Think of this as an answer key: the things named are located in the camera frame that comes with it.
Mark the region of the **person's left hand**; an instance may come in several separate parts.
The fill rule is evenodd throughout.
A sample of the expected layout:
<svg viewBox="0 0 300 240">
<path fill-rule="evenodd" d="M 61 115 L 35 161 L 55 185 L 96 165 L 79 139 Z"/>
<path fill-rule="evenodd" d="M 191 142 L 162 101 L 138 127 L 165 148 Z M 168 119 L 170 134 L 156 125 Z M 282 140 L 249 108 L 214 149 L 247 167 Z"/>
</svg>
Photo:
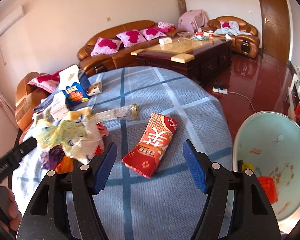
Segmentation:
<svg viewBox="0 0 300 240">
<path fill-rule="evenodd" d="M 15 197 L 14 197 L 14 193 L 8 189 L 7 187 L 5 187 L 8 198 L 10 200 L 9 204 L 8 204 L 8 215 L 11 217 L 11 221 L 10 221 L 10 225 L 7 226 L 5 223 L 3 223 L 0 220 L 0 224 L 2 225 L 2 227 L 9 232 L 10 229 L 12 229 L 13 231 L 18 231 L 19 229 L 19 225 L 21 223 L 22 220 L 22 214 L 18 209 L 18 205 L 15 201 Z"/>
</svg>

